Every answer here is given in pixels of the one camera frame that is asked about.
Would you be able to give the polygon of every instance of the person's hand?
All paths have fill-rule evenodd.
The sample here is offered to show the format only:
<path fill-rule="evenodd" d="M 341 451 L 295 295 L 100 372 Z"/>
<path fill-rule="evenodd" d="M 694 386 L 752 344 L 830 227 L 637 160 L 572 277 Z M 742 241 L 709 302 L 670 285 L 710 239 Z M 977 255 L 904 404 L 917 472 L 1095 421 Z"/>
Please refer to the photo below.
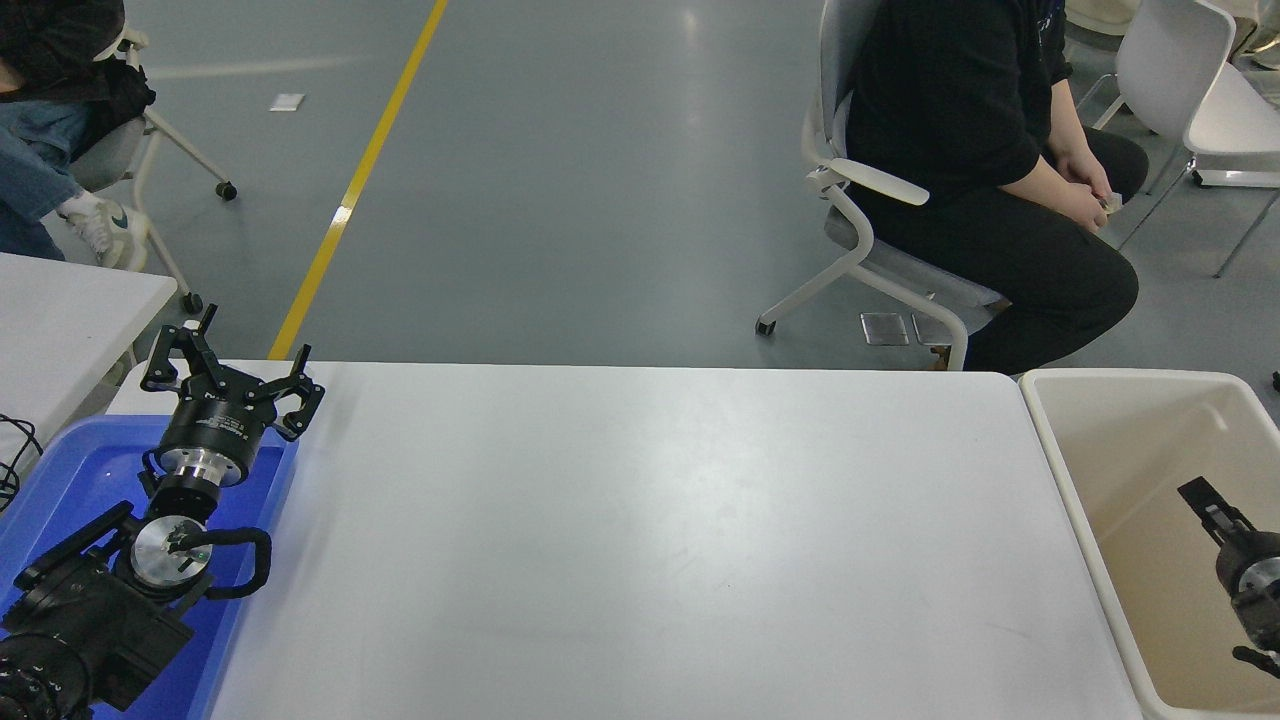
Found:
<path fill-rule="evenodd" d="M 27 85 L 27 78 L 0 58 L 0 92 L 13 92 Z"/>
<path fill-rule="evenodd" d="M 1089 191 L 1097 200 L 1105 201 L 1111 197 L 1111 182 L 1107 181 L 1107 172 L 1088 147 L 1060 155 L 1056 169 L 1057 174 L 1062 176 L 1066 182 L 1089 186 Z"/>
<path fill-rule="evenodd" d="M 1107 224 L 1107 211 L 1093 196 L 1093 188 L 1088 184 L 1073 182 L 1068 184 L 1066 192 L 1060 197 L 1060 206 L 1056 210 L 1075 224 L 1089 232 L 1098 232 Z"/>

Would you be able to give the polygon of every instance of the black pants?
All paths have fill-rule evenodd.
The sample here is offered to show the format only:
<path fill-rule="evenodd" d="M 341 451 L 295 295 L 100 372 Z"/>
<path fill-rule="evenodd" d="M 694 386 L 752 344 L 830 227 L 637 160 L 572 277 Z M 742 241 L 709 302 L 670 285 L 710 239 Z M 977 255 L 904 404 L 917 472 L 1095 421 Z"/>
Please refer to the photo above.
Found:
<path fill-rule="evenodd" d="M 1147 155 L 1123 137 L 1092 128 L 1085 135 L 1111 188 L 1128 201 L 1147 177 Z M 1111 246 L 998 187 L 922 208 L 856 186 L 850 195 L 877 238 L 1011 302 L 970 336 L 966 370 L 1016 374 L 1070 355 L 1124 319 L 1138 299 L 1133 266 Z"/>

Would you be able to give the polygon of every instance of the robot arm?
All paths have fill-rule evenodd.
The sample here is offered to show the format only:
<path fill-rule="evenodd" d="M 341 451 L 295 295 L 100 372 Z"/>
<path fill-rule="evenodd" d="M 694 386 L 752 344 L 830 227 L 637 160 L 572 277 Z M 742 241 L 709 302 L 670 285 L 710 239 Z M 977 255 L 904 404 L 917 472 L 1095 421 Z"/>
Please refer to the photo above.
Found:
<path fill-rule="evenodd" d="M 303 346 L 291 373 L 264 382 L 228 368 L 205 342 L 216 311 L 196 328 L 165 327 L 142 389 L 179 396 L 160 439 L 143 455 L 148 502 L 141 518 L 120 502 L 51 547 L 14 580 L 23 596 L 0 626 L 0 720 L 84 720 L 91 706 L 127 710 L 193 635 L 182 616 L 201 600 L 233 600 L 270 574 L 271 538 L 259 528 L 211 530 L 224 487 L 248 477 L 266 428 L 288 441 L 311 423 L 324 388 L 306 375 Z M 169 360 L 180 352 L 180 383 Z M 278 419 L 275 402 L 301 406 Z M 252 544 L 253 577 L 214 587 L 219 546 Z"/>
<path fill-rule="evenodd" d="M 1257 648 L 1239 646 L 1233 657 L 1280 678 L 1280 534 L 1254 528 L 1204 478 L 1178 492 L 1219 544 L 1217 579 Z"/>

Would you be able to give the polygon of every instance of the blue plastic tray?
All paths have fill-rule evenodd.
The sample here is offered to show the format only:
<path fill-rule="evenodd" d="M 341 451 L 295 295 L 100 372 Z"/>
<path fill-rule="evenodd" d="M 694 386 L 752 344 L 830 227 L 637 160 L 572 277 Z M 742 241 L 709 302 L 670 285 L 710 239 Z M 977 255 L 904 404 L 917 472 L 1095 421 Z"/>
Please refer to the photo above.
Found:
<path fill-rule="evenodd" d="M 133 503 L 134 516 L 146 510 L 147 497 L 138 483 L 142 454 L 160 442 L 168 424 L 168 415 L 102 415 L 76 423 L 54 438 L 14 503 L 0 516 L 0 612 L 22 596 L 13 579 L 42 552 L 122 500 Z M 296 451 L 296 445 L 268 430 L 248 479 L 223 492 L 210 528 L 256 527 L 270 532 L 289 489 Z M 218 548 L 210 571 L 216 585 L 248 580 L 253 574 L 252 550 Z M 196 637 L 169 667 L 128 712 L 96 705 L 95 719 L 205 720 L 243 602 L 196 603 L 183 616 Z"/>

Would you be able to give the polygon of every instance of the chair leg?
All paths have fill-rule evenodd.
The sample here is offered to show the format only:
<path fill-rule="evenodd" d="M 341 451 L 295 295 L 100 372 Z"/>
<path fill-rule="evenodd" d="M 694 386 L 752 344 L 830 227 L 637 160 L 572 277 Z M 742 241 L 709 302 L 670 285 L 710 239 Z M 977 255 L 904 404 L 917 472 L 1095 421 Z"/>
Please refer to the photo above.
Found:
<path fill-rule="evenodd" d="M 863 284 L 878 290 L 893 300 L 904 302 L 946 325 L 947 331 L 951 332 L 951 355 L 947 357 L 947 370 L 956 373 L 964 370 L 964 359 L 969 352 L 969 329 L 965 328 L 964 320 L 959 315 L 928 297 L 883 275 L 878 275 L 861 265 L 850 268 L 849 274 Z"/>
<path fill-rule="evenodd" d="M 1083 108 L 1084 104 L 1088 102 L 1089 99 L 1092 99 L 1098 92 L 1098 90 L 1102 88 L 1102 83 L 1106 82 L 1107 78 L 1114 78 L 1114 77 L 1116 77 L 1115 73 L 1107 73 L 1105 76 L 1101 76 L 1098 79 L 1093 81 L 1093 85 L 1089 86 L 1089 88 L 1084 91 L 1084 95 L 1082 95 L 1080 99 L 1075 101 L 1075 109 L 1079 110 L 1080 108 Z"/>
<path fill-rule="evenodd" d="M 1253 219 L 1253 224 L 1249 225 L 1249 229 L 1244 232 L 1244 234 L 1240 237 L 1240 241 L 1235 243 L 1235 247 L 1231 249 L 1231 254 L 1228 255 L 1226 260 L 1222 261 L 1222 266 L 1219 268 L 1216 273 L 1213 273 L 1215 278 L 1221 278 L 1222 273 L 1226 272 L 1226 268 L 1230 266 L 1233 261 L 1235 261 L 1235 256 L 1240 254 L 1240 250 L 1244 247 L 1244 243 L 1248 242 L 1251 237 L 1253 237 L 1253 231 L 1258 229 L 1258 225 L 1262 224 L 1262 220 L 1265 220 L 1267 218 L 1267 214 L 1271 213 L 1271 208 L 1275 206 L 1276 200 L 1280 200 L 1280 190 L 1271 193 L 1271 199 L 1267 200 L 1267 205 L 1262 209 L 1261 213 L 1258 213 L 1258 217 Z"/>
<path fill-rule="evenodd" d="M 146 204 L 142 202 L 142 187 L 147 182 L 147 177 L 151 174 L 151 165 L 155 163 L 156 151 L 160 149 L 160 138 L 155 135 L 146 138 L 146 149 L 142 151 L 142 159 L 138 160 L 138 167 L 133 173 L 133 206 L 138 209 L 143 215 L 150 217 L 147 213 Z M 151 241 L 151 247 L 155 249 L 156 256 L 160 258 L 160 263 L 164 265 L 166 273 L 178 282 L 178 292 L 183 296 L 183 302 L 191 306 L 193 302 L 198 301 L 197 295 L 191 292 L 191 286 L 187 284 L 187 278 L 182 274 L 178 264 L 174 263 L 173 255 L 169 254 L 169 246 L 165 245 L 164 238 L 156 231 L 155 223 L 151 223 L 151 232 L 147 233 L 147 240 Z"/>
<path fill-rule="evenodd" d="M 230 178 L 227 177 L 227 173 L 224 173 L 218 165 L 215 165 L 212 160 L 205 158 L 205 155 L 195 145 L 192 145 L 189 140 L 183 137 L 182 133 L 179 133 L 173 126 L 170 126 L 168 120 L 161 118 L 159 113 L 147 109 L 146 113 L 143 113 L 143 115 L 146 117 L 147 122 L 150 122 L 151 126 L 155 127 L 157 132 L 172 140 L 174 145 L 180 147 L 182 151 L 186 152 L 187 155 L 191 155 L 192 160 L 200 163 L 215 178 L 218 178 L 221 182 L 230 182 Z"/>
<path fill-rule="evenodd" d="M 1147 218 L 1149 218 L 1156 211 L 1156 208 L 1160 208 L 1160 205 L 1165 201 L 1165 199 L 1169 197 L 1169 193 L 1172 192 L 1174 188 L 1183 182 L 1183 178 L 1187 177 L 1187 173 L 1192 172 L 1193 169 L 1196 169 L 1194 155 L 1192 155 L 1192 159 L 1187 161 L 1185 167 L 1183 167 L 1183 172 L 1178 173 L 1178 177 L 1174 178 L 1174 182 L 1169 183 L 1169 187 L 1165 188 L 1165 192 L 1160 193 L 1160 199 L 1156 200 L 1156 204 L 1152 205 L 1149 210 L 1147 210 L 1147 214 L 1143 215 L 1140 220 L 1138 220 L 1138 224 L 1134 225 L 1132 231 L 1129 231 L 1129 234 L 1124 236 L 1124 240 L 1120 241 L 1120 245 L 1116 247 L 1116 250 L 1124 250 L 1124 246 L 1129 245 L 1129 241 L 1133 240 L 1133 236 L 1138 234 L 1138 228 L 1140 228 L 1142 224 L 1147 222 Z M 1161 170 L 1160 174 L 1161 176 L 1165 174 L 1165 170 Z"/>
<path fill-rule="evenodd" d="M 858 266 L 860 258 L 854 258 L 856 251 L 850 251 L 840 256 L 838 260 L 827 266 L 826 270 L 814 275 L 809 282 L 797 287 L 791 295 L 783 297 L 777 305 L 769 307 L 756 319 L 756 332 L 772 334 L 773 324 L 783 315 L 804 305 L 810 297 L 818 295 L 824 287 L 833 283 L 836 278 Z"/>
<path fill-rule="evenodd" d="M 1111 102 L 1106 111 L 1102 113 L 1102 117 L 1093 123 L 1093 129 L 1102 129 L 1106 127 L 1106 124 L 1111 122 L 1111 118 L 1116 117 L 1116 113 L 1120 111 L 1120 108 L 1124 108 L 1124 97 L 1116 97 L 1115 101 Z"/>

